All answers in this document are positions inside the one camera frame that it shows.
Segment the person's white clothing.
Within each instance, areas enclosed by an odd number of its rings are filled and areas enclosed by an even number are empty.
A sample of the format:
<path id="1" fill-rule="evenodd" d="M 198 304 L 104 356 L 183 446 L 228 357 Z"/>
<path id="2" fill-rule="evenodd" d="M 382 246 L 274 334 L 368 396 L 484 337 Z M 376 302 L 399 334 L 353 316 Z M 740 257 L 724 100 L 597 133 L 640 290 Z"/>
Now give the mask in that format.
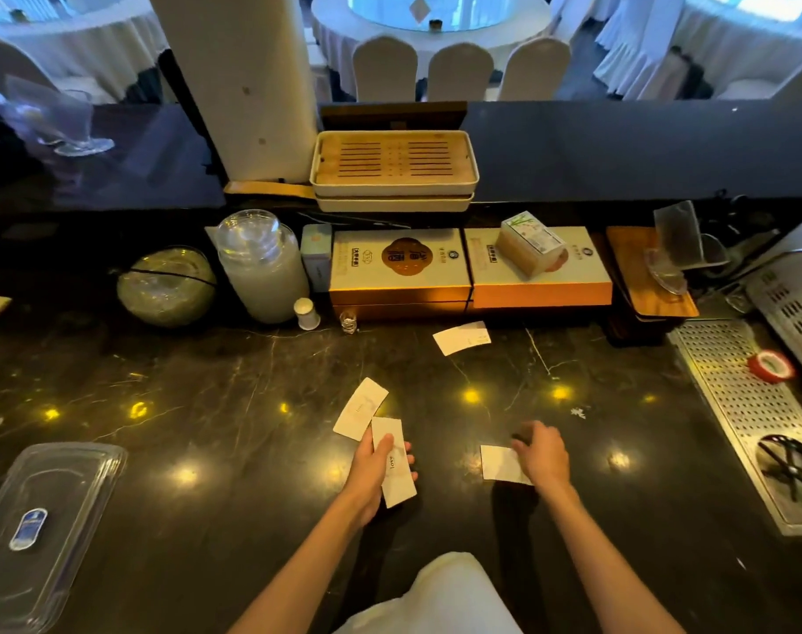
<path id="1" fill-rule="evenodd" d="M 351 616 L 333 634 L 522 634 L 470 553 L 442 554 L 403 596 Z"/>

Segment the clear plastic container lid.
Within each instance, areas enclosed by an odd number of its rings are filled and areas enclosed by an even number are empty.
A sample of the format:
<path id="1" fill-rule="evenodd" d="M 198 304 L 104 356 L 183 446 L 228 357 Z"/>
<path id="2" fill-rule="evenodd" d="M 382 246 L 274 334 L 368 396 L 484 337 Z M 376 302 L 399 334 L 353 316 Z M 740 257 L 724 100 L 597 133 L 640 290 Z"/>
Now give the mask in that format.
<path id="1" fill-rule="evenodd" d="M 0 634 L 57 622 L 128 454 L 60 442 L 16 458 L 0 488 Z"/>

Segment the clear glass pitcher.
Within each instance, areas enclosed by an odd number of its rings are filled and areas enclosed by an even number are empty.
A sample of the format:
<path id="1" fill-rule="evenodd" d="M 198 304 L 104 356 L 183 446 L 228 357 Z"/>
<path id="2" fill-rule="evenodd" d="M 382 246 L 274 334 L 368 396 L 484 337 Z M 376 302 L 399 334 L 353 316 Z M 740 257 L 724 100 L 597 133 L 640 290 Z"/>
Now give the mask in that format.
<path id="1" fill-rule="evenodd" d="M 654 211 L 657 241 L 644 250 L 650 276 L 665 291 L 682 297 L 687 293 L 685 271 L 720 267 L 730 262 L 721 241 L 700 231 L 691 201 L 681 201 Z"/>

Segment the white paper card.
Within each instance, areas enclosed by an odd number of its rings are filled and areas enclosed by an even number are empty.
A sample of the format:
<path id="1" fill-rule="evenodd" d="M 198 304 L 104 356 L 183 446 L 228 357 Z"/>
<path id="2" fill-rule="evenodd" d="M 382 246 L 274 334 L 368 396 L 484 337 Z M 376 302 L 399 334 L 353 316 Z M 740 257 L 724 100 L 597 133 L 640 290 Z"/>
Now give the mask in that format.
<path id="1" fill-rule="evenodd" d="M 365 378 L 349 398 L 333 426 L 334 433 L 359 442 L 388 390 Z"/>
<path id="2" fill-rule="evenodd" d="M 481 445 L 480 465 L 482 478 L 486 481 L 533 486 L 532 481 L 522 470 L 518 454 L 512 448 Z"/>
<path id="3" fill-rule="evenodd" d="M 484 321 L 473 321 L 433 334 L 438 349 L 443 356 L 451 356 L 459 351 L 491 344 L 491 337 Z"/>
<path id="4" fill-rule="evenodd" d="M 402 421 L 391 417 L 373 417 L 371 420 L 373 445 L 376 449 L 385 435 L 393 436 L 393 448 L 385 463 L 385 478 L 382 483 L 383 499 L 388 509 L 415 497 L 412 471 L 407 458 Z"/>

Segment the bamboo tea tray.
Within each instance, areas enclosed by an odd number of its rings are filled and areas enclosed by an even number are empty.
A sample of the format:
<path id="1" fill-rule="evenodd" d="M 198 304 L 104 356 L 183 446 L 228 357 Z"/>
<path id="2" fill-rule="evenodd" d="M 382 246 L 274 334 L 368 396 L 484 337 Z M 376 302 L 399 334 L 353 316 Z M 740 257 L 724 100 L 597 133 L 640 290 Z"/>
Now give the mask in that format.
<path id="1" fill-rule="evenodd" d="M 310 172 L 321 198 L 461 197 L 479 181 L 469 135 L 459 130 L 324 131 Z"/>

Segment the wrapped brown tissue pack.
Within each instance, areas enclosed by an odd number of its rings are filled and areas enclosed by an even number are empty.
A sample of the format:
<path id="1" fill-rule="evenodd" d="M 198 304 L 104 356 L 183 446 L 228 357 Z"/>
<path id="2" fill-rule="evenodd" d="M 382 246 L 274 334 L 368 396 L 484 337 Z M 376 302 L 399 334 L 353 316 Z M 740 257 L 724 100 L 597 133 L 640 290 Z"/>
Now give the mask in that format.
<path id="1" fill-rule="evenodd" d="M 495 248 L 526 279 L 554 272 L 568 258 L 566 243 L 528 211 L 501 222 Z"/>

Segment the light blue small box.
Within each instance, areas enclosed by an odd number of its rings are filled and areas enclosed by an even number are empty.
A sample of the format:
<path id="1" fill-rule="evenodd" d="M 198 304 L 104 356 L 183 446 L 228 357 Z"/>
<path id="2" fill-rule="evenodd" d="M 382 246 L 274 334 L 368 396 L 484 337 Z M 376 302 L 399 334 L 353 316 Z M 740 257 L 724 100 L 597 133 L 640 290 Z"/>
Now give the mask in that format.
<path id="1" fill-rule="evenodd" d="M 332 272 L 333 231 L 330 224 L 309 224 L 302 229 L 300 253 L 311 290 L 327 293 Z"/>

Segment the person's left hand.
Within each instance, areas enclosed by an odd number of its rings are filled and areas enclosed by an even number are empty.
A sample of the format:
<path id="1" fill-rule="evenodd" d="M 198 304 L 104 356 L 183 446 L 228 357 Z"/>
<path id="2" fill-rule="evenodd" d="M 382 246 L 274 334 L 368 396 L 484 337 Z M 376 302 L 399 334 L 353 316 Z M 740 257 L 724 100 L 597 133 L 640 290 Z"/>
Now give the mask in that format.
<path id="1" fill-rule="evenodd" d="M 354 451 L 347 480 L 340 493 L 344 504 L 352 509 L 358 528 L 365 527 L 381 505 L 385 472 L 374 471 L 373 453 L 373 433 L 372 428 L 368 428 Z"/>

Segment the clear stemmed glass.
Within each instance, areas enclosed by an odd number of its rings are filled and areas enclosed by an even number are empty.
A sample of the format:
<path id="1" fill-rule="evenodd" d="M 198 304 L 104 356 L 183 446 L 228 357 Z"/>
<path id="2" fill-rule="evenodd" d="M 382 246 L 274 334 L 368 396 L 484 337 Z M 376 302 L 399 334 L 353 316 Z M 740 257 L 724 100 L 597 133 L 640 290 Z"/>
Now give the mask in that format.
<path id="1" fill-rule="evenodd" d="M 95 107 L 89 93 L 63 93 L 9 74 L 5 76 L 5 91 L 7 114 L 57 155 L 80 158 L 115 147 L 110 137 L 92 134 Z"/>

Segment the person's left forearm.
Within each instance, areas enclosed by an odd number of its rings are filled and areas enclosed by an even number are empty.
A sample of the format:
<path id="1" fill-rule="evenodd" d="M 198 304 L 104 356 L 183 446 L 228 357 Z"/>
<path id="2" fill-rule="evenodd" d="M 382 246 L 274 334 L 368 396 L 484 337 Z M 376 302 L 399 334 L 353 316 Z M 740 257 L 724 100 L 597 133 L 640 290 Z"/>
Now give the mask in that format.
<path id="1" fill-rule="evenodd" d="M 226 634 L 307 634 L 349 543 L 379 503 L 377 496 L 340 493 Z"/>

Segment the perforated metal drain tray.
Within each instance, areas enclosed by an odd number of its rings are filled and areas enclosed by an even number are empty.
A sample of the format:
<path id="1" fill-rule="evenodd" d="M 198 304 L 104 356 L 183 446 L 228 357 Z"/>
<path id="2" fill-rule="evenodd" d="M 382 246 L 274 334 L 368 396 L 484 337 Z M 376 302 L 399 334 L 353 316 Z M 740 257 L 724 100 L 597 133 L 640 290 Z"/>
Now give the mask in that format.
<path id="1" fill-rule="evenodd" d="M 668 337 L 780 533 L 802 536 L 802 406 L 788 384 L 750 371 L 761 349 L 754 330 L 741 320 L 695 320 Z"/>

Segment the white vented appliance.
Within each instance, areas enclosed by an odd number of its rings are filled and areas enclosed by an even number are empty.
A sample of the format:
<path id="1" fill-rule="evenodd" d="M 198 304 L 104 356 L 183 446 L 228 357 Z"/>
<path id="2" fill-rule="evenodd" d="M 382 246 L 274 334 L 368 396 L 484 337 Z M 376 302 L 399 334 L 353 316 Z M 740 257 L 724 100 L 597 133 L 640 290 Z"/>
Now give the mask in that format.
<path id="1" fill-rule="evenodd" d="M 743 285 L 753 306 L 802 366 L 802 223 L 754 263 Z"/>

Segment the wooden serving tray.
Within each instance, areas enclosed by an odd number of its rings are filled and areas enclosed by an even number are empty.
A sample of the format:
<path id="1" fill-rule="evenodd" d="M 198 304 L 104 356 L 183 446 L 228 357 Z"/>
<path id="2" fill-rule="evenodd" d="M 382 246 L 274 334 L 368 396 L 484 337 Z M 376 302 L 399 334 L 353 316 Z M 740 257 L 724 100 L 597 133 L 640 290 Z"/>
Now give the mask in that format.
<path id="1" fill-rule="evenodd" d="M 667 291 L 650 274 L 645 251 L 658 246 L 653 227 L 609 226 L 606 238 L 623 279 L 624 291 L 637 314 L 680 319 L 699 317 L 691 295 L 678 296 Z"/>

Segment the cream and orange gift box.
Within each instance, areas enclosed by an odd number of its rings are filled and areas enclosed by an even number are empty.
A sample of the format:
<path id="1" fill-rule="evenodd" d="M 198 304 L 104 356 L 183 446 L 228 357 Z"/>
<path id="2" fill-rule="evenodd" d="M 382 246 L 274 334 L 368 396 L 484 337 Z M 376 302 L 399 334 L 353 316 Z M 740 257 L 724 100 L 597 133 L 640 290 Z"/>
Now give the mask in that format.
<path id="1" fill-rule="evenodd" d="M 476 310 L 609 306 L 613 282 L 583 226 L 553 228 L 565 242 L 557 261 L 527 278 L 495 247 L 495 228 L 464 229 Z"/>
<path id="2" fill-rule="evenodd" d="M 472 288 L 459 229 L 334 234 L 329 294 L 338 318 L 461 315 Z"/>

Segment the person's right forearm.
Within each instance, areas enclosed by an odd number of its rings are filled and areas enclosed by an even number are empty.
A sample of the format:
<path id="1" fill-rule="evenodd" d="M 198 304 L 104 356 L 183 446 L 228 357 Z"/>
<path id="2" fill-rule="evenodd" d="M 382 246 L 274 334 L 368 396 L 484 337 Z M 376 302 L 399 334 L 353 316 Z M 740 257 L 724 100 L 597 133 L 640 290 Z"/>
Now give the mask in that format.
<path id="1" fill-rule="evenodd" d="M 569 485 L 538 486 L 604 634 L 686 634 Z"/>

